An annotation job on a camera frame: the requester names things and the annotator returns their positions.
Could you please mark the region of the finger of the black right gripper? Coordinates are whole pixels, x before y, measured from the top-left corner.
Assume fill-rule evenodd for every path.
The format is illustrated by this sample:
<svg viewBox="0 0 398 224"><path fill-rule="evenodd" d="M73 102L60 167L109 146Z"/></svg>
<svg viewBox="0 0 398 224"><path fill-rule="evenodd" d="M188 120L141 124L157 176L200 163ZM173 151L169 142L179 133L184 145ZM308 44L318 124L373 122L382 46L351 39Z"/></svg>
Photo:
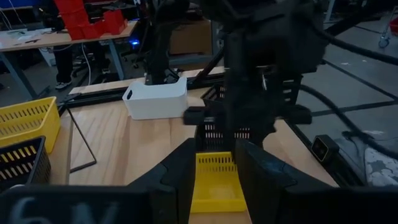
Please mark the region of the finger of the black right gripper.
<svg viewBox="0 0 398 224"><path fill-rule="evenodd" d="M224 147L225 149L231 151L231 153L235 152L236 148L236 138L234 136L235 132L238 131L239 128L232 123L227 123L224 130Z"/></svg>
<svg viewBox="0 0 398 224"><path fill-rule="evenodd" d="M267 124L265 126L255 125L250 127L250 142L256 146L262 147L264 139L272 133L276 132L276 128L273 124Z"/></svg>

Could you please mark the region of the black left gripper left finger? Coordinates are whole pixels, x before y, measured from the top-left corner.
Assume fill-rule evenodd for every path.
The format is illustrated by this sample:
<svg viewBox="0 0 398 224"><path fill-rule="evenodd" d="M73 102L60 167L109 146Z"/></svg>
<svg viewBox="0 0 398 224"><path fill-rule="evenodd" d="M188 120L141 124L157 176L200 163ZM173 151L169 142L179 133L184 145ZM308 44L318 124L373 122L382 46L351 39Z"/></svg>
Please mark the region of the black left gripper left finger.
<svg viewBox="0 0 398 224"><path fill-rule="evenodd" d="M188 223L195 168L195 140L188 138L129 184L129 189L140 193L132 201L129 223Z"/></svg>

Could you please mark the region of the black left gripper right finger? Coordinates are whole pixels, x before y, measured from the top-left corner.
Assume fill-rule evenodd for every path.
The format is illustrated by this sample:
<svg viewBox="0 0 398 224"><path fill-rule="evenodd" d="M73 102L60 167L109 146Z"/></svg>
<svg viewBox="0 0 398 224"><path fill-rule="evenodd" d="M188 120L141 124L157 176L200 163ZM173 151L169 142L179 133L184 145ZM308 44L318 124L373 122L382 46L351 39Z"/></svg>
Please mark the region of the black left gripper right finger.
<svg viewBox="0 0 398 224"><path fill-rule="evenodd" d="M234 161L251 221L281 223L282 194L297 184L289 165L247 140L236 141Z"/></svg>

